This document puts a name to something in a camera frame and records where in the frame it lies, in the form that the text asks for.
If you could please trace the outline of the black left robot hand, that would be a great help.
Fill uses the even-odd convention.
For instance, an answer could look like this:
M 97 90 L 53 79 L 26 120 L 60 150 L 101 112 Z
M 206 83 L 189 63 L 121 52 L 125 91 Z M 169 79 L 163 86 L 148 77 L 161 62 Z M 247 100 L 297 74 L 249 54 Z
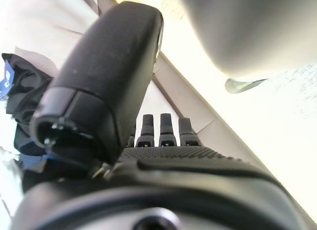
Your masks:
M 203 146 L 188 118 L 152 115 L 131 145 L 163 31 L 158 9 L 102 15 L 45 91 L 30 134 L 47 160 L 25 172 L 13 230 L 314 230 L 268 171 Z

